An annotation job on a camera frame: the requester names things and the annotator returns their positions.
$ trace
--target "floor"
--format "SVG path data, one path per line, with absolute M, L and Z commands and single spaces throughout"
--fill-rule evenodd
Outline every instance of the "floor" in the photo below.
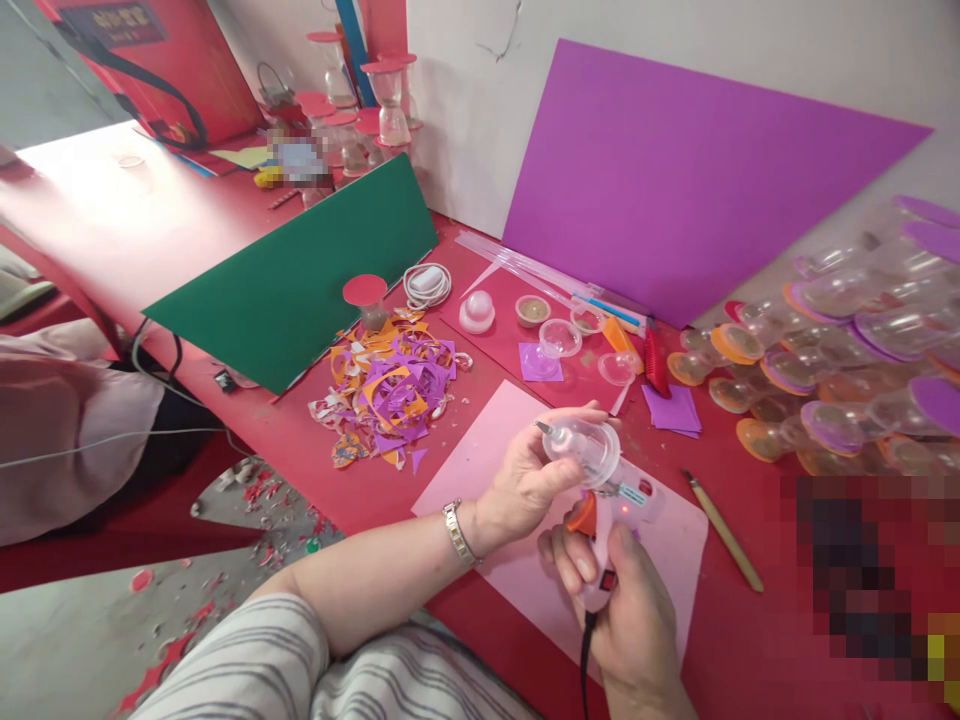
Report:
M 162 674 L 149 671 L 185 639 L 187 651 L 272 573 L 343 537 L 269 468 L 246 485 L 217 480 L 200 507 L 211 521 L 272 529 L 254 548 L 0 595 L 0 717 L 126 717 L 124 698 L 132 707 L 148 696 L 141 684 Z M 152 581 L 133 592 L 143 569 Z

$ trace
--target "striped sleeve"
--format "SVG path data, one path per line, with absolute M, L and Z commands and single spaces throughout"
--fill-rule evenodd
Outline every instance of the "striped sleeve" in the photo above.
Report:
M 302 720 L 329 663 L 310 606 L 295 595 L 265 595 L 220 623 L 133 717 Z

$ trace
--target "pink clothing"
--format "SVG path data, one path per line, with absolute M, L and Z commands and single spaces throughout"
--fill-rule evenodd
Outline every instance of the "pink clothing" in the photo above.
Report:
M 0 465 L 70 450 L 153 425 L 163 386 L 110 370 L 92 320 L 22 338 L 0 335 Z M 130 479 L 147 435 L 0 468 L 0 546 L 83 517 Z

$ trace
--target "hand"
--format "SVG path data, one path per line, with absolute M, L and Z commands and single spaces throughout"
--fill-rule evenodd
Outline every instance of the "hand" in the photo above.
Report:
M 587 538 L 563 525 L 541 534 L 537 545 L 574 599 L 600 572 Z M 618 582 L 597 615 L 590 651 L 603 671 L 611 716 L 696 717 L 680 682 L 676 611 L 660 574 L 625 525 L 614 526 L 609 549 Z M 583 608 L 574 603 L 582 627 Z
M 549 425 L 561 417 L 576 417 L 591 423 L 609 422 L 620 429 L 619 420 L 593 400 L 582 408 L 549 410 L 537 418 Z M 493 550 L 526 537 L 543 522 L 558 494 L 576 487 L 584 479 L 583 469 L 572 459 L 550 462 L 543 450 L 543 432 L 533 421 L 507 447 L 503 465 L 490 488 L 476 503 L 476 535 L 466 537 L 471 549 L 483 557 Z

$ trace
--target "left hand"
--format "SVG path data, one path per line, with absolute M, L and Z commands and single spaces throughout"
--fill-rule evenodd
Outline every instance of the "left hand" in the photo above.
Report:
M 598 425 L 607 422 L 618 431 L 622 425 L 601 410 L 596 400 L 581 408 L 549 410 L 537 420 L 549 425 L 561 417 L 575 417 Z M 543 522 L 553 499 L 583 479 L 583 469 L 575 460 L 550 462 L 543 449 L 543 432 L 531 422 L 510 441 L 493 483 L 477 500 L 476 535 L 474 539 L 467 537 L 467 542 L 483 557 L 526 537 Z

